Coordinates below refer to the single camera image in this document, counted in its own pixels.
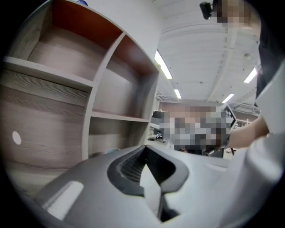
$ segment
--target fluorescent light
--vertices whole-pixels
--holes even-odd
[[[176,96],[178,97],[178,99],[181,99],[181,95],[179,90],[174,90],[174,92],[176,93]]]
[[[231,93],[230,95],[228,95],[228,96],[227,96],[227,98],[226,98],[226,99],[224,99],[224,100],[223,100],[223,102],[222,102],[222,103],[224,104],[224,103],[228,102],[228,101],[229,101],[229,99],[231,99],[234,95],[235,95],[235,94]]]
[[[244,80],[244,83],[249,83],[255,76],[257,75],[257,70],[254,67],[252,72],[248,75],[248,77]]]
[[[160,65],[160,68],[163,71],[165,77],[167,79],[172,79],[171,73],[169,72],[169,69],[167,68],[158,51],[155,53],[155,61]]]

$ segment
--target white ceiling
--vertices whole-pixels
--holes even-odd
[[[243,81],[259,65],[259,38],[250,30],[224,28],[216,18],[205,20],[203,0],[150,1],[164,18],[158,50],[173,76],[160,79],[157,98],[177,101],[173,89],[179,89],[182,102],[221,103],[234,93],[232,106],[253,105],[256,77]]]

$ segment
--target person's arm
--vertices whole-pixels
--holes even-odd
[[[257,138],[266,136],[269,133],[268,127],[262,116],[257,118],[251,124],[233,129],[230,140],[226,148],[248,147]]]

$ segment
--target person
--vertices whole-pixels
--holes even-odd
[[[213,12],[216,13],[218,22],[220,21],[229,27],[251,29],[259,37],[261,71],[257,76],[257,98],[277,72],[284,58],[284,53],[270,33],[266,23],[248,3],[242,0],[214,0]],[[254,140],[266,136],[268,133],[266,122],[260,115],[250,125],[233,129],[226,148],[248,147]]]

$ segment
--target round hole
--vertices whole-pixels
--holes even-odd
[[[14,140],[15,144],[17,144],[17,145],[21,144],[21,137],[20,137],[18,132],[13,131],[12,137],[13,137],[13,140]]]

